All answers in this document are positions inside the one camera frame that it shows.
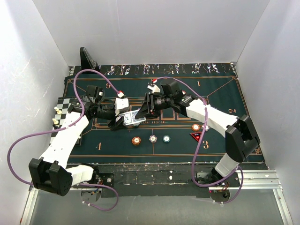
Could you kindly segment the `blue white card deck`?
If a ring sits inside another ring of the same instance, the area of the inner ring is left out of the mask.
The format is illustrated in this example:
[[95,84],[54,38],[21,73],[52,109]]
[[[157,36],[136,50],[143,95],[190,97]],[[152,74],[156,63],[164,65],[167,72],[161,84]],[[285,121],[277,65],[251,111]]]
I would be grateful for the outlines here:
[[135,116],[137,115],[138,111],[139,110],[128,111],[119,114],[119,116],[124,118],[124,123],[126,126],[139,126],[142,122],[146,121],[146,118],[142,117],[136,119]]

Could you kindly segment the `orange red chip stack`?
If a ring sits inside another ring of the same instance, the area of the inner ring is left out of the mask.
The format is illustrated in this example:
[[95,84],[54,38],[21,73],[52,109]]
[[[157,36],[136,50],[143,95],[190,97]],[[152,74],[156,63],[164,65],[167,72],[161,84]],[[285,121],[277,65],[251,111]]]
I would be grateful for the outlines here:
[[140,137],[136,136],[136,137],[132,138],[131,142],[134,146],[138,146],[141,143],[141,139],[140,139]]

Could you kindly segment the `peach blue chip stack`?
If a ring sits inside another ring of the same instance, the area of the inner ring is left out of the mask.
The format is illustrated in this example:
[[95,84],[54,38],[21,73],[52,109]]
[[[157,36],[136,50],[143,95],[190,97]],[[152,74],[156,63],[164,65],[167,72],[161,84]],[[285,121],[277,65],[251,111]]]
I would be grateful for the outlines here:
[[155,136],[155,135],[151,135],[150,137],[149,137],[149,141],[151,142],[151,143],[155,143],[156,141],[157,141],[157,137]]

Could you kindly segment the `green chip stack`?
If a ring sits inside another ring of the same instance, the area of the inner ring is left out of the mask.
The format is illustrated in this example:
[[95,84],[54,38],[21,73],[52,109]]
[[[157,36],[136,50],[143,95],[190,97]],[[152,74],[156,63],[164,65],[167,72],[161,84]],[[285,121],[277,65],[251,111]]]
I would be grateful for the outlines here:
[[170,142],[170,140],[171,140],[170,136],[168,136],[168,135],[164,135],[164,136],[163,136],[163,141],[164,141],[165,143]]

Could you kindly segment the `red triangular all-in marker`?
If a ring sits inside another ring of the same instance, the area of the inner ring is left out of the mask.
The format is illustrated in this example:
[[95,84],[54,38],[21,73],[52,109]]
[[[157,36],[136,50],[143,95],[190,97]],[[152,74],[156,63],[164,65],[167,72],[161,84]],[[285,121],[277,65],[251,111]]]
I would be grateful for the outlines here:
[[200,141],[201,134],[202,134],[201,132],[190,133],[191,137],[192,137],[193,139],[195,139],[197,142]]

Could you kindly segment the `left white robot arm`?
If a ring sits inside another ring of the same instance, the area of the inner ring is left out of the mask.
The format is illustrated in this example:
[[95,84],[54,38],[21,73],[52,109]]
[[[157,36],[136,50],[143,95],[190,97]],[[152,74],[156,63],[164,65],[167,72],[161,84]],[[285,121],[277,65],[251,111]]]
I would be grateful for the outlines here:
[[119,92],[112,105],[105,98],[104,89],[89,85],[83,96],[78,96],[67,110],[64,123],[56,130],[56,136],[40,158],[33,158],[29,171],[33,186],[37,189],[65,196],[70,188],[82,182],[88,187],[96,187],[100,176],[98,169],[83,164],[67,168],[69,156],[83,130],[93,118],[108,120],[111,125],[117,116],[128,109],[129,101]]

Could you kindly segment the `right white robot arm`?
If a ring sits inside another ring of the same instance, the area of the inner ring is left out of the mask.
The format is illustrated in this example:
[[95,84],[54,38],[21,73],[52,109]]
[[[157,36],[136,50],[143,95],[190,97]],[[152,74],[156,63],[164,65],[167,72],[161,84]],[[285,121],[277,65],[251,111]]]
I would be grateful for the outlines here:
[[202,122],[203,131],[210,127],[220,133],[225,138],[225,154],[207,176],[207,181],[217,186],[225,185],[230,174],[261,143],[251,118],[222,112],[207,104],[195,91],[185,93],[179,86],[181,81],[176,78],[160,77],[159,80],[160,87],[156,85],[157,79],[148,84],[149,92],[135,117],[155,119],[161,110],[172,108],[187,118]]

